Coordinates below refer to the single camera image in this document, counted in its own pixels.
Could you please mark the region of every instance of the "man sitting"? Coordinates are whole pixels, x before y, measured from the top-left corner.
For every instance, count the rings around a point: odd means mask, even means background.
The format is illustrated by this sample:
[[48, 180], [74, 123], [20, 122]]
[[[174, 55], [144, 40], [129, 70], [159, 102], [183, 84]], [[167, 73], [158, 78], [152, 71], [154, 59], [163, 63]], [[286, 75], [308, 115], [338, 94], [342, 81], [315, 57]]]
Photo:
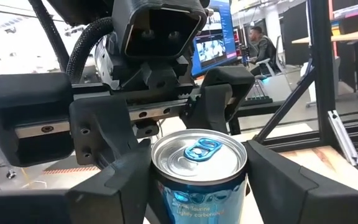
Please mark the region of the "man sitting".
[[[256, 64], [257, 62], [261, 62], [265, 59], [270, 59], [268, 64], [273, 70], [278, 70], [276, 64], [276, 52], [277, 49], [274, 47], [272, 41], [262, 33], [262, 28], [256, 26], [251, 28], [249, 39], [252, 42], [257, 42], [258, 46], [258, 56], [250, 58], [250, 63]], [[250, 71], [253, 75], [266, 75], [269, 74], [269, 69], [264, 63], [261, 63], [258, 67], [253, 68]]]

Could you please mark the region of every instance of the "blue pull tab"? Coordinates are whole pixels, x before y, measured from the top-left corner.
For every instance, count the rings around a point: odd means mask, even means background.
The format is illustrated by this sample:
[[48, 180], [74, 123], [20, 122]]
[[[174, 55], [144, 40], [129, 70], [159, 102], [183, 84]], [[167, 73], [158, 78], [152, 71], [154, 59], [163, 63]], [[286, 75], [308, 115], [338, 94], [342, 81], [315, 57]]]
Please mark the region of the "blue pull tab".
[[184, 155], [191, 161], [207, 161], [215, 154], [215, 152], [222, 148], [222, 145], [223, 144], [218, 141], [201, 138], [196, 144], [185, 149]]

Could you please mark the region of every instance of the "energy drink can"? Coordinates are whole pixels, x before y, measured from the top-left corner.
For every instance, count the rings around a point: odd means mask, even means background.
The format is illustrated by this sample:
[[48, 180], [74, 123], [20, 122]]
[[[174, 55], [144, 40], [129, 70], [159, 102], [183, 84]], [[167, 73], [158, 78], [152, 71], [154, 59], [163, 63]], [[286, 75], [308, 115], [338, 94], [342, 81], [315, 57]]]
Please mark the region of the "energy drink can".
[[173, 224], [240, 223], [245, 147], [205, 129], [169, 134], [152, 148], [157, 184]]

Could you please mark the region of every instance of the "computer screen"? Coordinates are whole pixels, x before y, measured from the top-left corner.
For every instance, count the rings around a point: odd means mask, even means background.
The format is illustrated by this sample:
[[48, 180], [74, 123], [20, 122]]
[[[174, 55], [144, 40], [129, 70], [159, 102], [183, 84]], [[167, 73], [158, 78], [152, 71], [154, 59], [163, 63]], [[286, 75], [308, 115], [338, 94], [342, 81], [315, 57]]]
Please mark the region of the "computer screen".
[[229, 0], [211, 0], [209, 8], [214, 14], [208, 17], [205, 27], [193, 41], [193, 77], [237, 58]]

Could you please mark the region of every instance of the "braided cable sleeve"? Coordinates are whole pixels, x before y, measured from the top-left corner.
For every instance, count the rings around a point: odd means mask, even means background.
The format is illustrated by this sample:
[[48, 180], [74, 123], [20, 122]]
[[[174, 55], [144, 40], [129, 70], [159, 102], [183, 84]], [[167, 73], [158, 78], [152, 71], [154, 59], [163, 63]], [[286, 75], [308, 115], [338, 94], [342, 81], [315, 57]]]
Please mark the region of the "braided cable sleeve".
[[53, 51], [55, 52], [59, 62], [60, 70], [65, 72], [70, 57], [68, 55], [65, 44], [63, 43], [63, 40], [57, 31], [55, 23], [42, 3], [42, 0], [29, 0], [29, 3], [35, 12], [35, 15], [38, 17], [38, 20], [40, 21], [50, 44], [52, 45]]
[[103, 36], [114, 30], [111, 17], [105, 17], [92, 22], [80, 35], [75, 43], [70, 60], [68, 61], [66, 73], [71, 83], [79, 83], [85, 67], [88, 55], [92, 47]]

